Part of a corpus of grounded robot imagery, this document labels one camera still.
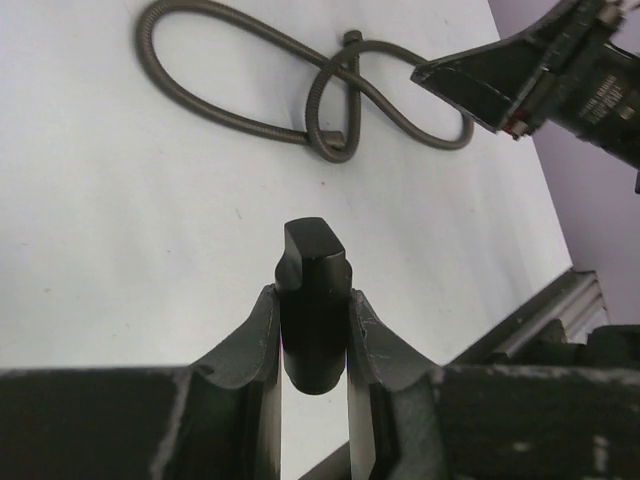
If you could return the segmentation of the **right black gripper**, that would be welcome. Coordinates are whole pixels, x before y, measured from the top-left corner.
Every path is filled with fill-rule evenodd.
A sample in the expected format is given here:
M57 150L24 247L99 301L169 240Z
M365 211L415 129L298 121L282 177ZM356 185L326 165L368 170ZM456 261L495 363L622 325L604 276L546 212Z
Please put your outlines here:
M612 38L630 1L560 1L500 41L428 61L411 80L485 129L518 139L555 123L639 166L639 58Z

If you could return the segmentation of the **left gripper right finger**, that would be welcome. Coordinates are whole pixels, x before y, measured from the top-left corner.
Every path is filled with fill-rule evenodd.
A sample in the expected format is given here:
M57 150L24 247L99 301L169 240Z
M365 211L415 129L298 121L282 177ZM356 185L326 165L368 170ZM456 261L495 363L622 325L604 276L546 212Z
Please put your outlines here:
M437 365L349 304L355 479L635 479L639 372L621 363Z

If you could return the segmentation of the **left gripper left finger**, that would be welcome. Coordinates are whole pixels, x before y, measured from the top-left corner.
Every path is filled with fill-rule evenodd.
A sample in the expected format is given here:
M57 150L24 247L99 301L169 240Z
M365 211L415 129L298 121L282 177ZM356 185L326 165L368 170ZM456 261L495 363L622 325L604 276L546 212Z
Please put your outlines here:
M5 479L276 479L279 301L188 366L1 374Z

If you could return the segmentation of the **black T-shaped connector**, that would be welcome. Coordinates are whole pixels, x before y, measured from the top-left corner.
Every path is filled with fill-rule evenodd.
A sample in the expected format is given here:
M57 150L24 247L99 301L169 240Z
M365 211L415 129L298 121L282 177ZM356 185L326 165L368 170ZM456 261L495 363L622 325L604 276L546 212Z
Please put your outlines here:
M284 368L304 394L331 391L344 371L352 279L346 249L324 219L284 225L275 268Z

